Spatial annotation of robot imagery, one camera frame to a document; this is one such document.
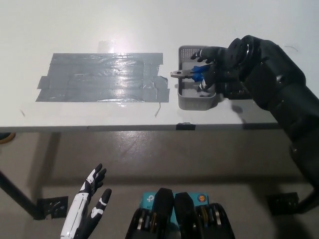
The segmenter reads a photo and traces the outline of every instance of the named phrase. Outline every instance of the white table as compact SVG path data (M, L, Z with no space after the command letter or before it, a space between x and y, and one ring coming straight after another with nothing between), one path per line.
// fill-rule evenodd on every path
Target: white table
M178 123L196 129L270 126L251 100L225 100L208 111L178 107L178 48L228 46L247 34L279 44L319 96L319 4L314 0L11 0L0 7L0 131L155 130ZM162 52L169 103L39 103L37 85L53 53Z

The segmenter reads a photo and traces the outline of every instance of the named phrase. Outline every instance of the floor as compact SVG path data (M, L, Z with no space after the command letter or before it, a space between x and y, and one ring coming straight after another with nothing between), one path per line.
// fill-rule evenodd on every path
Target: floor
M113 190L91 239L123 239L145 191L206 192L221 203L237 239L318 239L319 209L272 217L265 195L298 192L303 181L281 130L18 133L0 145L0 169L27 196L69 196L90 171L107 168ZM94 196L97 202L103 189ZM8 239L57 239L64 220L35 221L0 190L0 232Z

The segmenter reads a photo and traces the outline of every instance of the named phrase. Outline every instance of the gray plastic basket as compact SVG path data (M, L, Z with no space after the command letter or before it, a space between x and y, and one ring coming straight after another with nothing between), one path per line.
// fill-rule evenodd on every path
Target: gray plastic basket
M191 60L191 56L204 46L181 46L178 51L178 69L189 70L194 66L205 65L196 60ZM178 106L182 110L188 111L206 111L213 107L216 92L215 86L209 89L209 94L206 92L198 92L198 87L201 83L195 83L192 79L178 79Z

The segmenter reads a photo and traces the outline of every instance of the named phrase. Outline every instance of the black metal bracket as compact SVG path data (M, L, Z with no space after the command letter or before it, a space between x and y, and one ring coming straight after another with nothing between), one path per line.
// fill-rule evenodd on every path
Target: black metal bracket
M48 215L51 218L65 218L67 215L68 197L38 199L37 204L34 204L1 171L0 188L35 220L44 220Z
M68 210L68 197L38 199L37 208L44 212L45 217L65 218Z
M297 193L282 193L267 196L269 210L273 216L294 214L299 202Z
M319 193L315 189L301 202L296 192L269 195L267 202L273 216L303 214L319 206Z

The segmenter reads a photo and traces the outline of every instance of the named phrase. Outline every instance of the gray duct tape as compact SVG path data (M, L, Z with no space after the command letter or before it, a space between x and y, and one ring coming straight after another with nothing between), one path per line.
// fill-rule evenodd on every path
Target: gray duct tape
M67 76L52 79L42 76L38 89L167 89L168 80L162 76L141 78L129 76Z
M163 53L104 53L104 54L72 54L72 53L55 53L52 56L51 65L65 64L163 64Z
M38 102L168 102L169 89L44 89Z
M161 53L54 54L36 101L168 102Z

